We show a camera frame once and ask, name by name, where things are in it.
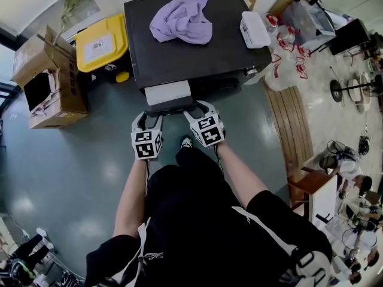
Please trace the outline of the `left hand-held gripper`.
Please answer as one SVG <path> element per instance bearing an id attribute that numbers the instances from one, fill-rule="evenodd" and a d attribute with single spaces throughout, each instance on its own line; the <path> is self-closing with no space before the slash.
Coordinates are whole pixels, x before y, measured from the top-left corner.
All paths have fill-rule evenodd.
<path id="1" fill-rule="evenodd" d="M 147 112 L 143 111 L 132 122 L 132 147 L 138 160 L 157 158 L 162 147 L 163 115 L 157 116 L 154 129 L 150 130 L 146 130 L 146 119 Z"/>

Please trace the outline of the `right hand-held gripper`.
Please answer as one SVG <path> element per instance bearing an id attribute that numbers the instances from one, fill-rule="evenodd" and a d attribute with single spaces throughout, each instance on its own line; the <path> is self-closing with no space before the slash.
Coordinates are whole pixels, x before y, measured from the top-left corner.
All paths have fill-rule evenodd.
<path id="1" fill-rule="evenodd" d="M 206 148 L 224 141 L 224 125 L 215 106 L 202 100 L 197 100 L 196 104 L 202 112 L 199 118 L 194 118 L 187 110 L 183 110 L 195 138 Z"/>

